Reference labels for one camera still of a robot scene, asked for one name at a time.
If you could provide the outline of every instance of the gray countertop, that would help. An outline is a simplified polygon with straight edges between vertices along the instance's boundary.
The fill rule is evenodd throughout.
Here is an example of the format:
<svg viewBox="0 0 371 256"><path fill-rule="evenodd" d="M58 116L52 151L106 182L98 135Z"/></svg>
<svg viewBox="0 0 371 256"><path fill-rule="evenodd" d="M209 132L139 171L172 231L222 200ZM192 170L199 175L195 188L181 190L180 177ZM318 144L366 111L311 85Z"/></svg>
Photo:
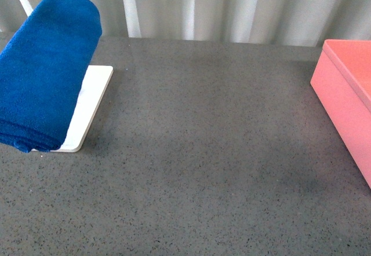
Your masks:
<svg viewBox="0 0 371 256"><path fill-rule="evenodd" d="M369 255L320 52L102 38L114 74L82 149L0 145L0 255Z"/></svg>

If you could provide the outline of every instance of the gray table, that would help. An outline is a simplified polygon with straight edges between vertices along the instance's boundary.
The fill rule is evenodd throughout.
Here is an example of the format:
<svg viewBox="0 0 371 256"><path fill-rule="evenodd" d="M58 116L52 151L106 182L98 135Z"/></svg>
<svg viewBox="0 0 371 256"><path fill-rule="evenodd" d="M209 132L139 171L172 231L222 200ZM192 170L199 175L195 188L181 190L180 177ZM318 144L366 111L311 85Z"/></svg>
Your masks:
<svg viewBox="0 0 371 256"><path fill-rule="evenodd" d="M320 51L102 38L92 64L115 72L82 149L0 145L0 254L369 255Z"/></svg>

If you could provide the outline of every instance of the pink box lid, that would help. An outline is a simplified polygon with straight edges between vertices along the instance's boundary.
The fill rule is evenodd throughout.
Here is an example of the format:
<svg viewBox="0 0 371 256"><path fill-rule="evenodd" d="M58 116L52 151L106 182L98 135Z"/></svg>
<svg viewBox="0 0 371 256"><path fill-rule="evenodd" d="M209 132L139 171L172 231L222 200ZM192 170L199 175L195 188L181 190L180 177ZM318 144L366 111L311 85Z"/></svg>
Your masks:
<svg viewBox="0 0 371 256"><path fill-rule="evenodd" d="M326 40L323 51L371 112L371 41Z"/></svg>

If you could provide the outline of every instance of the white tray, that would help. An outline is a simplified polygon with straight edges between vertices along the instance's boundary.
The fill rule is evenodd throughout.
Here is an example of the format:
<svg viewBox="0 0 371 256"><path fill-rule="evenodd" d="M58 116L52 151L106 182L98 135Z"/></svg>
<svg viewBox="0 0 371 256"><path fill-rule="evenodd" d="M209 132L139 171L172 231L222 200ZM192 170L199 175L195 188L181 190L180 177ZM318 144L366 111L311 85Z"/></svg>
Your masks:
<svg viewBox="0 0 371 256"><path fill-rule="evenodd" d="M112 73L113 67L111 66L90 65L88 67L66 139L60 149L52 152L77 152L80 150Z"/></svg>

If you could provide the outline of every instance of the towel fold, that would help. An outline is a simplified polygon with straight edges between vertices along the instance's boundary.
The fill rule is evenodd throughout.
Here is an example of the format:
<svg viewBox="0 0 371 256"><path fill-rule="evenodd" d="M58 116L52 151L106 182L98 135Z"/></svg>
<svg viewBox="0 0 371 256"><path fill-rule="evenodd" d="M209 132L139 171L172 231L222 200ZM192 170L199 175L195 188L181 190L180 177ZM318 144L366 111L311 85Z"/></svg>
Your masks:
<svg viewBox="0 0 371 256"><path fill-rule="evenodd" d="M0 142L61 147L101 35L89 0L42 0L0 54Z"/></svg>

